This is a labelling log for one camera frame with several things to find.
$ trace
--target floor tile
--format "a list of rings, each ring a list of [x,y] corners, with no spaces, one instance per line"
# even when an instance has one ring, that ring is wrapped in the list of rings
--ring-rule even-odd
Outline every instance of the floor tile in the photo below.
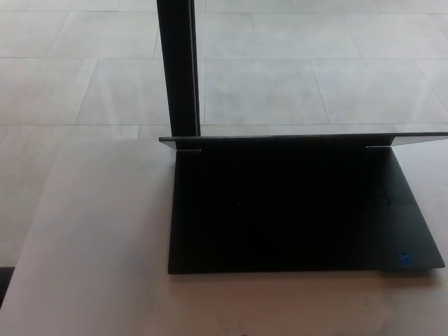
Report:
[[[94,59],[0,59],[0,124],[76,121]]]
[[[384,13],[448,13],[446,0],[375,0]]]
[[[358,125],[270,125],[269,135],[395,133],[392,124]]]
[[[448,36],[448,15],[430,15],[430,18],[445,36]]]
[[[448,109],[448,59],[419,59],[417,64]]]
[[[299,13],[380,13],[375,0],[293,0]]]
[[[267,126],[262,125],[203,125],[203,137],[244,137],[267,135]]]
[[[27,227],[0,227],[0,267],[17,264],[27,234]]]
[[[395,124],[395,129],[402,133],[448,132],[448,124]]]
[[[208,13],[291,13],[291,0],[207,0]]]
[[[0,11],[23,11],[30,0],[0,0]]]
[[[151,58],[157,30],[156,13],[72,12],[49,55]]]
[[[309,61],[206,61],[205,67],[205,124],[327,123]]]
[[[157,12],[157,0],[120,0],[117,11]]]
[[[3,137],[5,136],[7,129],[8,129],[7,126],[0,126],[0,143]]]
[[[114,11],[119,0],[31,0],[28,11]]]
[[[448,112],[412,60],[316,60],[330,123],[445,123]]]
[[[171,127],[168,125],[142,125],[140,126],[139,139],[157,140],[160,137],[170,137]]]
[[[255,59],[257,49],[249,14],[205,14],[196,17],[199,59]],[[160,34],[154,58],[162,59]]]
[[[66,13],[0,12],[0,57],[44,57]]]
[[[163,62],[158,59],[99,60],[77,122],[168,125]]]
[[[139,137],[140,126],[93,126],[78,125],[70,126],[73,128],[70,141],[105,141],[137,139]]]
[[[260,58],[359,57],[337,15],[255,14],[253,23]]]
[[[448,38],[427,15],[348,15],[346,22],[363,57],[448,57]]]
[[[205,13],[206,0],[195,0],[195,13]],[[157,12],[157,0],[120,0],[117,11]]]

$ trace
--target tiled floor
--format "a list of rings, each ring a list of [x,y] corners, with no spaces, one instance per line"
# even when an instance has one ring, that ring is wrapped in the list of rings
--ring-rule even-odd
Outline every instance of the tiled floor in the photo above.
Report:
[[[196,0],[205,135],[448,131],[447,0]],[[0,267],[65,141],[169,135],[156,0],[0,0]]]

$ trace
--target white table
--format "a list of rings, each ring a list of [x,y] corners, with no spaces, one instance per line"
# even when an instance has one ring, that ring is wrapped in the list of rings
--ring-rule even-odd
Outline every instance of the white table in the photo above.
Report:
[[[448,141],[395,153],[448,262]],[[443,336],[448,272],[169,276],[174,151],[66,147],[0,312],[1,336]]]

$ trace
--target blue sticker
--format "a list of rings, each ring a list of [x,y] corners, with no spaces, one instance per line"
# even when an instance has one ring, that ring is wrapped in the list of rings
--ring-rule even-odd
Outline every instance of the blue sticker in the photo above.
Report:
[[[412,263],[411,255],[406,252],[399,252],[398,259],[401,265],[410,265]]]

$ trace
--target black pole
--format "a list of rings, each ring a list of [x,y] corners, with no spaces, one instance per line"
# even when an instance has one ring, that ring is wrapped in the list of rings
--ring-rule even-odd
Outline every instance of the black pole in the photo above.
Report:
[[[194,0],[157,0],[171,135],[201,135]]]

